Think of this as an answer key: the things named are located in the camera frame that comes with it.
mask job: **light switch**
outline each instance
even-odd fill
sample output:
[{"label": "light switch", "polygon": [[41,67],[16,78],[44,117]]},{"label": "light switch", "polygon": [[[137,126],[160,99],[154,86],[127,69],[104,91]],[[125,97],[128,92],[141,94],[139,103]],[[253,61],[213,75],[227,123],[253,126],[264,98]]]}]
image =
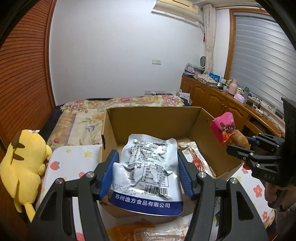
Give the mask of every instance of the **light switch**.
[{"label": "light switch", "polygon": [[161,64],[161,60],[153,59],[152,64]]}]

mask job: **window blind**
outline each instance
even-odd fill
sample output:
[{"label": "window blind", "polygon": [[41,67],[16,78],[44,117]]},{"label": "window blind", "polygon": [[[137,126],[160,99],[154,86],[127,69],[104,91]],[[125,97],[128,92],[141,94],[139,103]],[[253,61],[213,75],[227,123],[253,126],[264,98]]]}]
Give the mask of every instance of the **window blind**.
[{"label": "window blind", "polygon": [[230,77],[283,111],[281,97],[296,101],[296,51],[266,15],[235,12],[236,37]]}]

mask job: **person's hand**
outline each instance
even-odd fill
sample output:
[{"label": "person's hand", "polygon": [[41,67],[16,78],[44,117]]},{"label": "person's hand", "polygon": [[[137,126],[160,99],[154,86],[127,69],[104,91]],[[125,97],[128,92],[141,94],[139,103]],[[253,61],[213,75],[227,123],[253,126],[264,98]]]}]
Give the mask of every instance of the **person's hand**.
[{"label": "person's hand", "polygon": [[276,192],[278,189],[287,190],[287,193],[281,202],[283,209],[286,210],[296,202],[296,187],[290,184],[288,187],[282,188],[270,183],[266,183],[264,191],[265,200],[268,202],[275,201],[277,198]]}]

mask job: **barcode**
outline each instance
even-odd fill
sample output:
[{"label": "barcode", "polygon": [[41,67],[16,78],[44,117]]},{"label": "barcode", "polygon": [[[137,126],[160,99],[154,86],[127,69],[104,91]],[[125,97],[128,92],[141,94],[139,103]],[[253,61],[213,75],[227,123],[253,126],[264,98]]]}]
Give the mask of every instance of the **barcode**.
[{"label": "barcode", "polygon": [[168,189],[146,184],[145,185],[145,193],[155,194],[155,195],[159,195],[159,196],[167,196]]}]

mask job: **yellow plush toy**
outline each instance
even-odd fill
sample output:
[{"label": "yellow plush toy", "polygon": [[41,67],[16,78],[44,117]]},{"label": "yellow plush toy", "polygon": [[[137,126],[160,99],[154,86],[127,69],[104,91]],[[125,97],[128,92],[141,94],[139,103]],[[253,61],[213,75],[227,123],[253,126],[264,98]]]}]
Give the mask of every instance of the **yellow plush toy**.
[{"label": "yellow plush toy", "polygon": [[35,216],[34,203],[40,176],[45,171],[44,160],[49,160],[51,148],[46,145],[38,131],[22,130],[13,138],[7,153],[0,163],[1,180],[12,196],[19,213],[25,206],[30,222]]}]

